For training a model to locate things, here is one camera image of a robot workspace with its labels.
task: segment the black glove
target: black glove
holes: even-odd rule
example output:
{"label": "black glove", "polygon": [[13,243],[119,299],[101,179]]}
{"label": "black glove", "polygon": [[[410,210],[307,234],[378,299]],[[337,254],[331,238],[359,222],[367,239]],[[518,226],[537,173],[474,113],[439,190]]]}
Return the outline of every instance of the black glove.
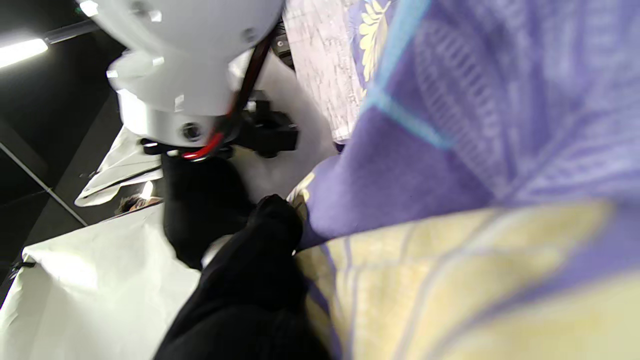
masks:
{"label": "black glove", "polygon": [[191,162],[163,154],[161,161],[166,183],[164,233],[178,259],[201,270],[209,245],[244,228],[254,205],[227,160]]}

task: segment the purple fabric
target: purple fabric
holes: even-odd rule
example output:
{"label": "purple fabric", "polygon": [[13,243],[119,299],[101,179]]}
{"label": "purple fabric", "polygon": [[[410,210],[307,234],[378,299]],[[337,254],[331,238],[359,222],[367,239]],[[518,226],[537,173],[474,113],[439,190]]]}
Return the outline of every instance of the purple fabric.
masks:
{"label": "purple fabric", "polygon": [[636,0],[399,1],[349,145],[314,170],[303,247],[486,206],[637,204],[639,11]]}

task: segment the screw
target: screw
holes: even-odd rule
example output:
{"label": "screw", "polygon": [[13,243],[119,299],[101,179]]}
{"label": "screw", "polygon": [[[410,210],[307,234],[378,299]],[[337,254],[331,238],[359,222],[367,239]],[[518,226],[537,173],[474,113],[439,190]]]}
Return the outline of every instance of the screw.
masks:
{"label": "screw", "polygon": [[190,142],[196,142],[202,136],[202,131],[200,130],[200,126],[198,126],[198,124],[188,122],[182,126],[182,135]]}

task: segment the floral pattern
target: floral pattern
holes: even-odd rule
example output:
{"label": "floral pattern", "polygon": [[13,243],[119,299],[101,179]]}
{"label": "floral pattern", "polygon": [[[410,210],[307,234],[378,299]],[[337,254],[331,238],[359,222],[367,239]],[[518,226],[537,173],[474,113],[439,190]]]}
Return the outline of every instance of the floral pattern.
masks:
{"label": "floral pattern", "polygon": [[364,80],[366,82],[373,78],[378,57],[387,41],[388,24],[385,13],[390,4],[389,1],[382,7],[376,0],[372,0],[371,4],[365,3],[366,12],[361,13],[362,23],[358,32],[362,35],[360,48],[364,50],[362,66],[364,66]]}

